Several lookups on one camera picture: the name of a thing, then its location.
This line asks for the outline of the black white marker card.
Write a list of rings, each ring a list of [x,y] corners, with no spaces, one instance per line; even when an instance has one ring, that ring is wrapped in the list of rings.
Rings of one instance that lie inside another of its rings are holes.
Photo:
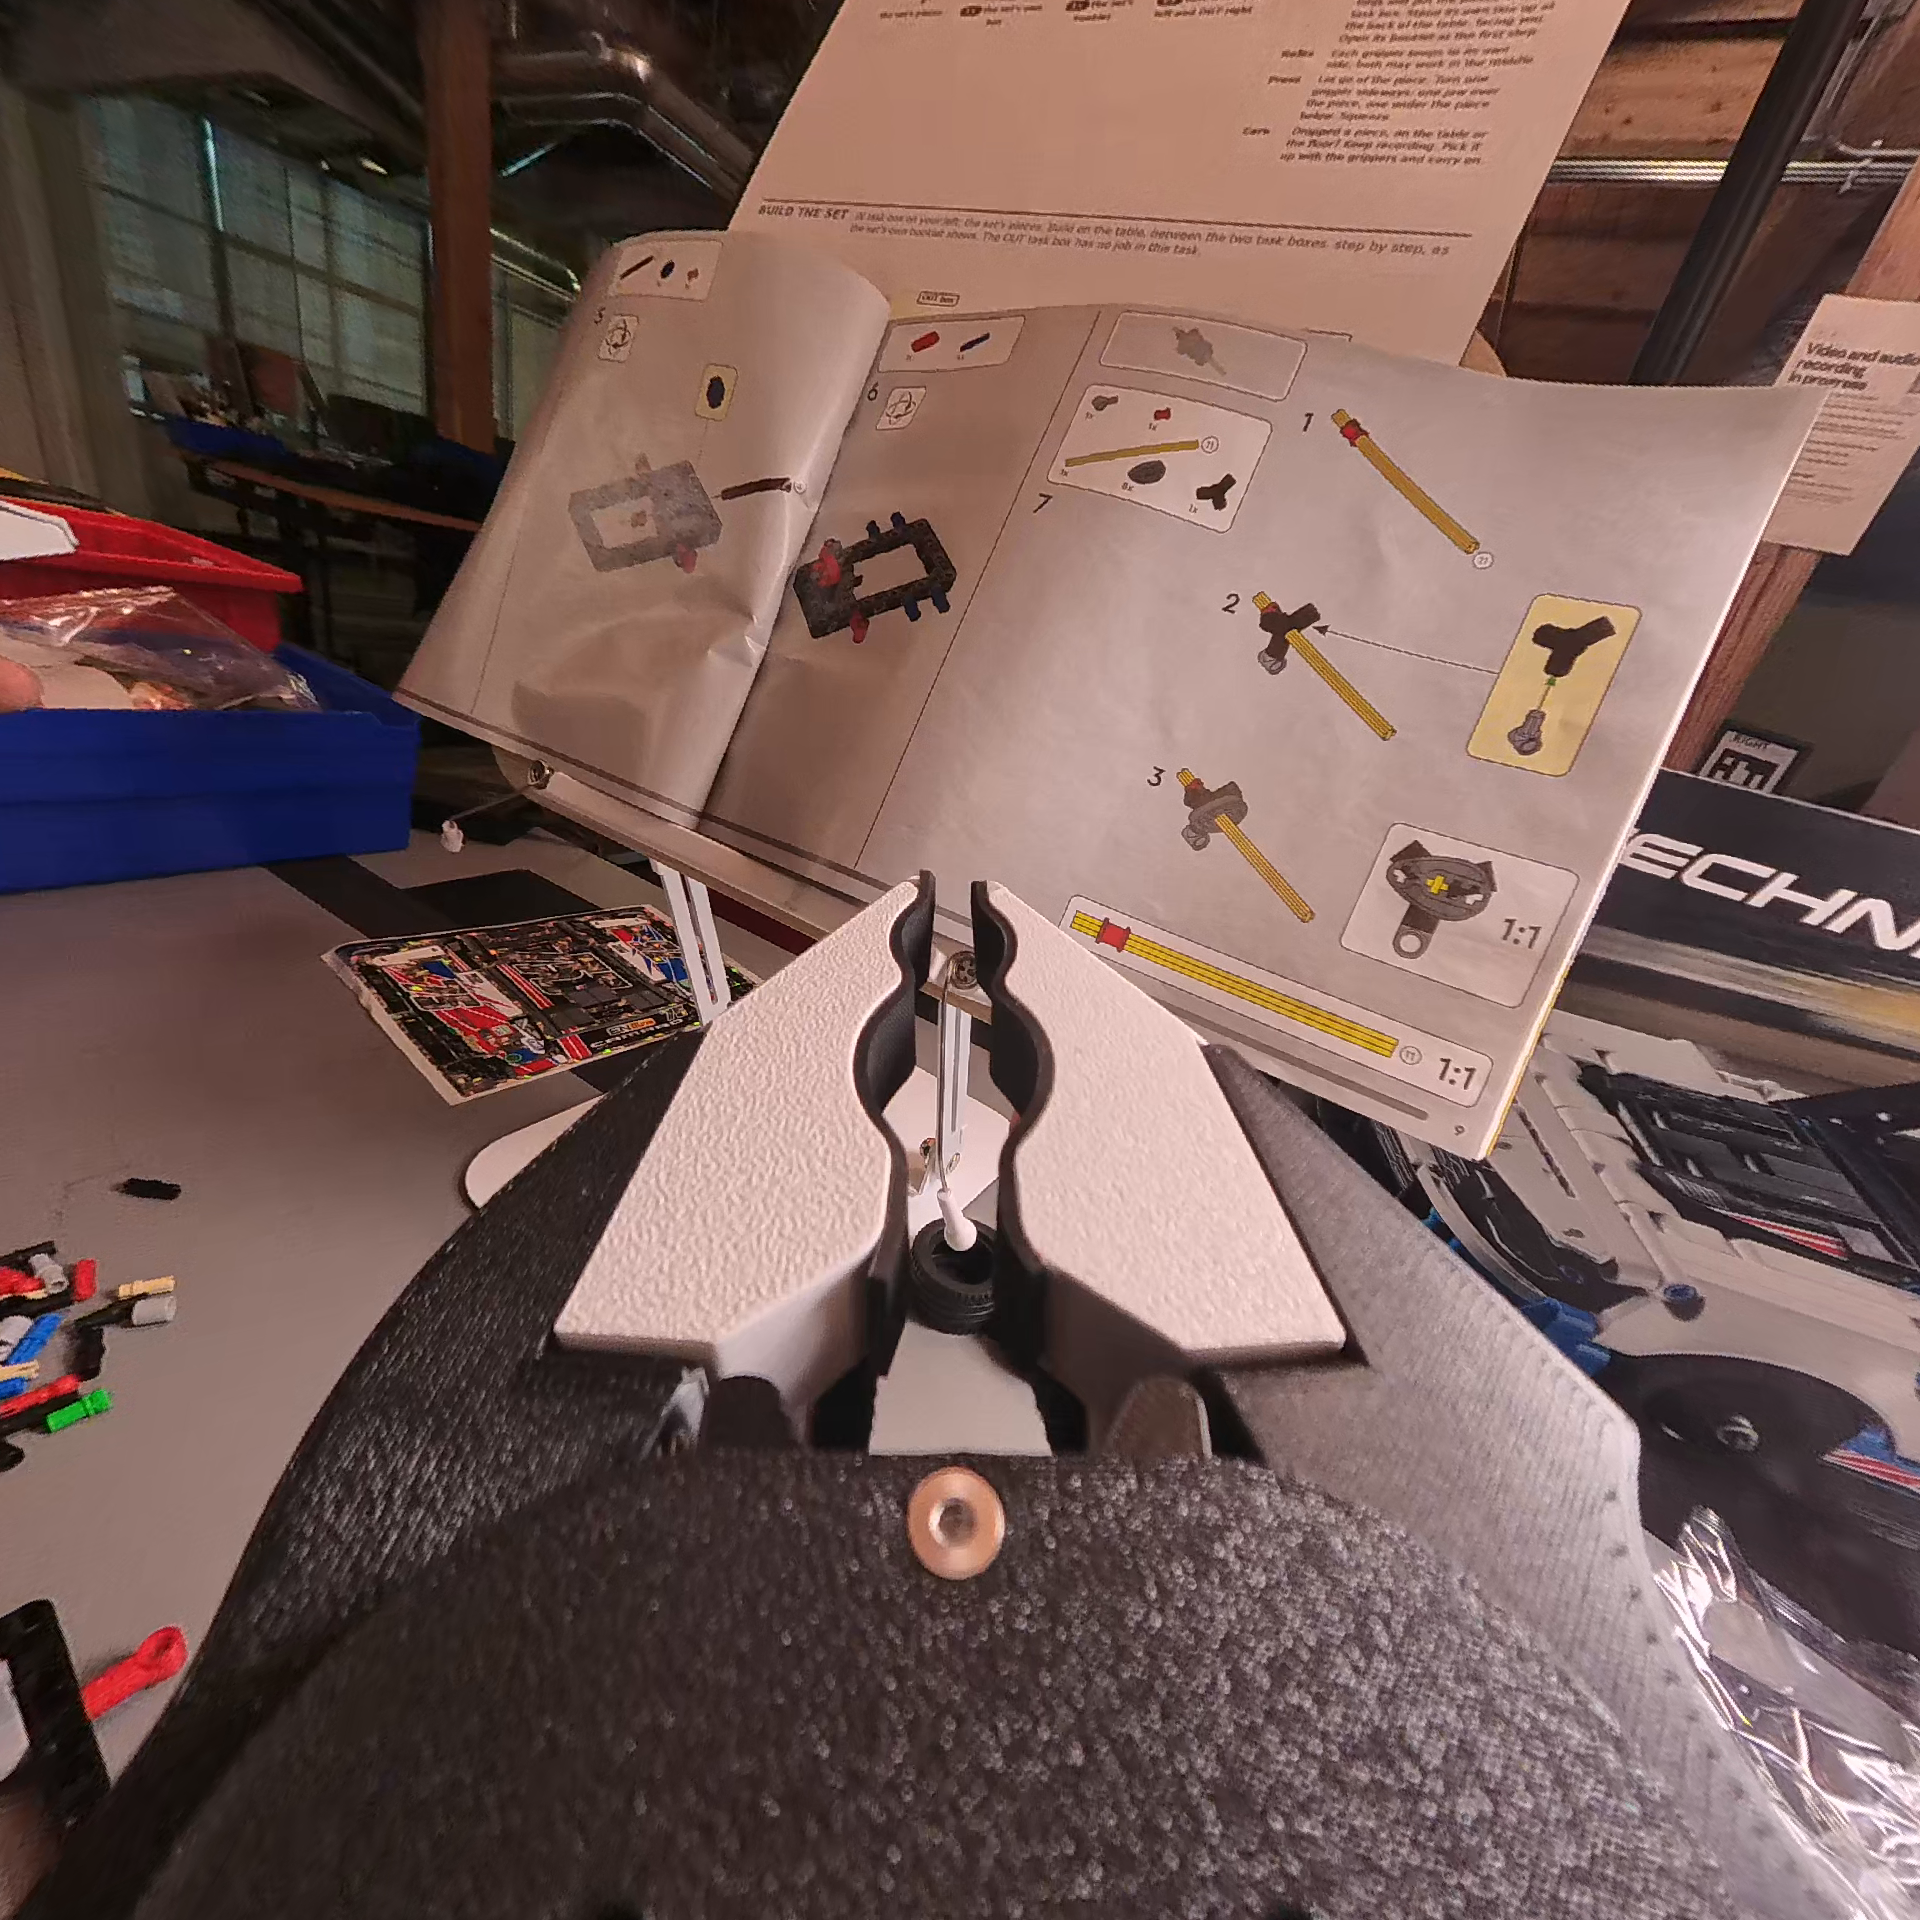
[[[1702,754],[1696,774],[1741,791],[1777,794],[1809,754],[1809,744],[1799,736],[1727,725]]]

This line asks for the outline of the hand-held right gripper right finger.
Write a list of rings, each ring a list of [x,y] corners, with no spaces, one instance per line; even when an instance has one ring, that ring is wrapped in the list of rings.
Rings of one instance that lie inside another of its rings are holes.
[[[1103,1444],[1145,1381],[1330,1360],[1349,1330],[1207,1046],[1010,887],[971,888],[991,1002],[997,1337]]]

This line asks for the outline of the white wall notice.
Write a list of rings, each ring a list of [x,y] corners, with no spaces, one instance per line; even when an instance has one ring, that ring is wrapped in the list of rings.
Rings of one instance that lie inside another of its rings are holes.
[[[1824,294],[1776,384],[1818,410],[1761,538],[1849,554],[1917,448],[1917,301]]]

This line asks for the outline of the red plastic bin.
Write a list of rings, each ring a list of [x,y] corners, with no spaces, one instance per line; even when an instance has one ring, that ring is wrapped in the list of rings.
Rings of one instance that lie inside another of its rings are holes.
[[[5,508],[63,521],[74,538],[63,552],[5,559],[7,601],[165,588],[269,650],[285,636],[285,610],[304,596],[297,573],[151,518],[16,496],[5,496]]]

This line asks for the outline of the black lego set box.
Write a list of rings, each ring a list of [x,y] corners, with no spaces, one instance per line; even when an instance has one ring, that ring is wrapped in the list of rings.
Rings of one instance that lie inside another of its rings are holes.
[[[1315,1120],[1718,1513],[1914,1647],[1914,832],[1661,774],[1489,1154]]]

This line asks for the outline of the blue plastic bin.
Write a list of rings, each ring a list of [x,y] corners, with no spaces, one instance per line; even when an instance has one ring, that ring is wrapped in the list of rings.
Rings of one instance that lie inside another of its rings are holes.
[[[35,710],[1,719],[1,890],[403,847],[421,719],[273,650],[317,710]]]

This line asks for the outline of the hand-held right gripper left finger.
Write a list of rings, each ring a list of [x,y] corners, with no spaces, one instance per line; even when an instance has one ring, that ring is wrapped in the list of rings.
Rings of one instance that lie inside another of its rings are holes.
[[[881,1376],[905,1322],[905,1151],[937,890],[905,879],[711,1025],[552,1326],[578,1353],[757,1376],[789,1413]]]

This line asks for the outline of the wooden post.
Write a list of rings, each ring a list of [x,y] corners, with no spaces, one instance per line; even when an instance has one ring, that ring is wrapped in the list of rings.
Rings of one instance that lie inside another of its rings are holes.
[[[445,440],[496,445],[491,31],[481,1],[417,1],[429,237],[429,369]]]

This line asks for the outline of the clear bag of lego parts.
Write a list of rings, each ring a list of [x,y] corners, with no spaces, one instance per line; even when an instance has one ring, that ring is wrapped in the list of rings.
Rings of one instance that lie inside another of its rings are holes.
[[[1,604],[1,713],[317,713],[271,650],[166,588]]]

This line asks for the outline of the black lego frame assembly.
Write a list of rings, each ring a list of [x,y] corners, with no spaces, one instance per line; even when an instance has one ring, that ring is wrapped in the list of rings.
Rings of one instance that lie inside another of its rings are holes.
[[[82,1681],[50,1600],[1,1613],[1,1781],[23,1778],[67,1832],[110,1789],[94,1722],[174,1679],[184,1658],[184,1631],[168,1622]]]

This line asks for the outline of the colourful sticker sheet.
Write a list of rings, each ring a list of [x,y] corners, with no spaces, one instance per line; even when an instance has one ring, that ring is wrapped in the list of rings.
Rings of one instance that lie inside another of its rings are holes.
[[[677,926],[654,904],[343,943],[325,961],[451,1103],[701,1024]]]

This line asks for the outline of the small black rubber tyre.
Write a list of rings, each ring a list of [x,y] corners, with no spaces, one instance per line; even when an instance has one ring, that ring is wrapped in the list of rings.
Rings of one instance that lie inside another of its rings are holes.
[[[975,1226],[971,1242],[955,1250],[946,1225],[933,1218],[906,1250],[906,1295],[925,1327],[946,1335],[986,1333],[993,1316],[997,1237]]]

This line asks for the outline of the lego instruction booklet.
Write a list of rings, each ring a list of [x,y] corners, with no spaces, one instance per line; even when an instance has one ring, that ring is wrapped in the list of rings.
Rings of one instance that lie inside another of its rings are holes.
[[[1138,301],[586,279],[399,698],[817,894],[975,879],[1459,1156],[1503,1129],[1817,418]]]

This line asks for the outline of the white printed instruction sheet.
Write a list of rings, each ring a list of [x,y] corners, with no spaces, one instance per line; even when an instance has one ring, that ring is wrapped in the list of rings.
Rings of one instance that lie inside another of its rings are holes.
[[[848,1],[731,231],[896,310],[1151,303],[1450,365],[1619,1]]]

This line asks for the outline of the pile of small lego pieces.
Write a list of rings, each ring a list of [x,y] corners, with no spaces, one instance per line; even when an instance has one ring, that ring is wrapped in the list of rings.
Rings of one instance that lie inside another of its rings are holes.
[[[175,1318],[174,1278],[102,1285],[89,1257],[65,1258],[50,1238],[1,1253],[1,1473],[27,1441],[102,1418],[111,1337]]]

